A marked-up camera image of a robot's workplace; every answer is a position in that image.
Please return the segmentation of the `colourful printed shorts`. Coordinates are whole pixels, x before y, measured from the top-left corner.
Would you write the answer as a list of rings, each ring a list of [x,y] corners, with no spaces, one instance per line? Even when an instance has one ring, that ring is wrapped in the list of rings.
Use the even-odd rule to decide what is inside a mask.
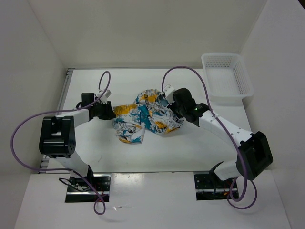
[[[116,136],[127,144],[140,144],[146,130],[164,135],[179,129],[184,119],[174,114],[167,105],[162,92],[148,89],[138,94],[133,104],[114,107],[116,118],[112,125]]]

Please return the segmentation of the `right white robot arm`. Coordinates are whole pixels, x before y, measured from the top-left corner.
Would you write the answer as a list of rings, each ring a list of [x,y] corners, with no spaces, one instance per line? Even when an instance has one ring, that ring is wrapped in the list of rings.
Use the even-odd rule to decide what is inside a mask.
[[[209,131],[238,150],[236,160],[220,162],[211,169],[209,182],[213,187],[221,187],[226,180],[239,176],[253,181],[272,164],[273,156],[264,133],[252,133],[220,117],[208,105],[196,103],[186,88],[176,90],[167,85],[163,93],[168,108],[179,118]]]

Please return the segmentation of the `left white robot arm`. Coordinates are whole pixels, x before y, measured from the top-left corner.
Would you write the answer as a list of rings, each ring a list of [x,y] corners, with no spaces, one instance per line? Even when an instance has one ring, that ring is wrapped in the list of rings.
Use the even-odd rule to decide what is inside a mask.
[[[82,93],[81,101],[72,112],[44,117],[39,142],[40,153],[55,159],[71,177],[79,177],[78,185],[83,190],[91,190],[95,185],[92,168],[76,152],[76,127],[95,117],[112,120],[116,117],[108,97],[110,90],[100,90],[99,94]]]

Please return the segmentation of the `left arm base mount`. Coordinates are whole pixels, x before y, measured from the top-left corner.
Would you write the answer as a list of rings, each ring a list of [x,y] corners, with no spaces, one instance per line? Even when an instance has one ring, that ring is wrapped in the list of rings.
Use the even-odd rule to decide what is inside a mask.
[[[66,203],[95,202],[98,199],[96,193],[81,178],[60,177],[59,181],[67,186]],[[94,174],[92,186],[103,197],[104,202],[109,202],[111,174]]]

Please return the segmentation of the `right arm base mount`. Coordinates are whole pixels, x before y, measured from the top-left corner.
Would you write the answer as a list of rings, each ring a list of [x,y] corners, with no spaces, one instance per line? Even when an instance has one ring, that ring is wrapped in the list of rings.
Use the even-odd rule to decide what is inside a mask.
[[[194,173],[196,200],[223,200],[229,196],[233,178],[214,184],[208,173]]]

